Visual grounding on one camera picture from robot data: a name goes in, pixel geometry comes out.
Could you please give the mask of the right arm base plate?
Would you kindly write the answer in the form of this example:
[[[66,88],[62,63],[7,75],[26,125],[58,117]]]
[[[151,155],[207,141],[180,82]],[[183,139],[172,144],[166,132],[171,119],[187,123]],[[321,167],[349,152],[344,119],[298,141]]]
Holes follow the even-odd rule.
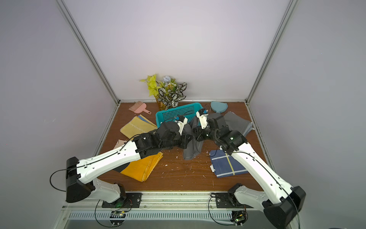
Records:
[[[228,208],[231,208],[231,209],[250,208],[250,209],[252,209],[252,207],[249,205],[240,204],[239,202],[234,200],[228,193],[223,193],[223,192],[212,193],[211,197],[213,197],[216,207],[218,209],[228,209]]]

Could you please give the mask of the yellow cartoon pillowcase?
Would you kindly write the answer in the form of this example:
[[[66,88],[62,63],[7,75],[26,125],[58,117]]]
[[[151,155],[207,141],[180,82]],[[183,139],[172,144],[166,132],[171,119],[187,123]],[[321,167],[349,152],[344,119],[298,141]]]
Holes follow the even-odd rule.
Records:
[[[148,179],[162,158],[163,153],[159,152],[157,155],[130,162],[130,164],[122,165],[114,170],[137,181],[144,182]]]

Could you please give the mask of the navy striped pillowcase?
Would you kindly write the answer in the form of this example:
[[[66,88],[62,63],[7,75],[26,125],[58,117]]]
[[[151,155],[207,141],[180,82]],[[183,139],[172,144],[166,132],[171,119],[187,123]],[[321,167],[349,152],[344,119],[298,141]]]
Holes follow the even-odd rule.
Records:
[[[248,170],[242,164],[222,150],[210,151],[209,157],[211,159],[210,169],[217,178],[248,173]]]

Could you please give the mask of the dark grey checked pillowcase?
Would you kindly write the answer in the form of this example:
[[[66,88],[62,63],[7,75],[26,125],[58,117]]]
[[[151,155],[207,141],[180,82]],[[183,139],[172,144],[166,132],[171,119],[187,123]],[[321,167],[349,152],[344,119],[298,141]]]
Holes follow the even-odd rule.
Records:
[[[187,144],[187,148],[184,149],[184,159],[185,160],[194,159],[202,151],[203,141],[197,142],[195,137],[193,136],[193,128],[198,127],[198,124],[199,124],[199,119],[197,117],[194,117],[183,128],[183,133],[184,134],[192,136],[192,139]]]

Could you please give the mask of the teal plastic laundry basket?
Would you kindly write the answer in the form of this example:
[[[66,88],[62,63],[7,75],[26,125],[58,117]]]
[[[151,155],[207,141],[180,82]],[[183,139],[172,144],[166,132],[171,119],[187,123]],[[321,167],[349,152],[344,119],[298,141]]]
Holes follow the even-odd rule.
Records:
[[[188,122],[190,122],[194,117],[196,117],[196,112],[202,108],[203,106],[200,103],[191,103],[184,106],[178,106],[176,108],[159,111],[155,115],[157,127],[160,127],[161,123],[163,122],[175,120],[180,115],[186,117]]]

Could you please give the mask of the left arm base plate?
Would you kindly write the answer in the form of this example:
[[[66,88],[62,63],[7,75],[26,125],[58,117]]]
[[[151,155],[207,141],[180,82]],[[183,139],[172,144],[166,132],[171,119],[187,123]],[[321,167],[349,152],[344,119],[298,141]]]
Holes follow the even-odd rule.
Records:
[[[142,193],[128,192],[125,199],[118,199],[113,203],[103,201],[102,208],[120,209],[120,208],[139,208],[142,200]]]

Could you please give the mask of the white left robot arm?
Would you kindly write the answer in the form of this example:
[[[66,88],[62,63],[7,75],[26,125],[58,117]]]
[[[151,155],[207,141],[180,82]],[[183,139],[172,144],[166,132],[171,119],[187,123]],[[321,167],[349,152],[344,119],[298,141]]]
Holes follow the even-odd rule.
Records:
[[[187,118],[180,116],[161,123],[156,130],[137,134],[123,146],[106,153],[83,160],[71,157],[66,162],[66,202],[75,203],[86,198],[107,203],[124,202],[126,193],[122,185],[104,182],[98,177],[166,149],[186,148],[192,140],[191,135],[184,133],[187,124]]]

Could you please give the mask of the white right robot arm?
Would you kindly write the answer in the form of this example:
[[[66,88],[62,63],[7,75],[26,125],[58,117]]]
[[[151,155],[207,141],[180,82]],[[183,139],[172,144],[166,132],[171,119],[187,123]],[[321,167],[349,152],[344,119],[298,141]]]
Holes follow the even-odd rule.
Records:
[[[255,152],[244,135],[231,129],[224,117],[209,117],[201,111],[196,112],[199,125],[192,128],[197,141],[212,140],[229,157],[240,163],[262,188],[262,191],[249,189],[238,184],[230,189],[232,203],[249,205],[262,211],[277,229],[285,229],[304,205],[306,192],[300,186],[292,186],[282,179]]]

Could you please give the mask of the pale yellow pillowcase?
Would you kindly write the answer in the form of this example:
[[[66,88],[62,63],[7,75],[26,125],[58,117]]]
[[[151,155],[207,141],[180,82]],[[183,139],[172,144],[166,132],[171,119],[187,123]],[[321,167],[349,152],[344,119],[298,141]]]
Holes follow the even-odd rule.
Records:
[[[148,133],[157,129],[157,126],[143,115],[135,116],[128,124],[120,129],[120,132],[127,138],[135,135]]]

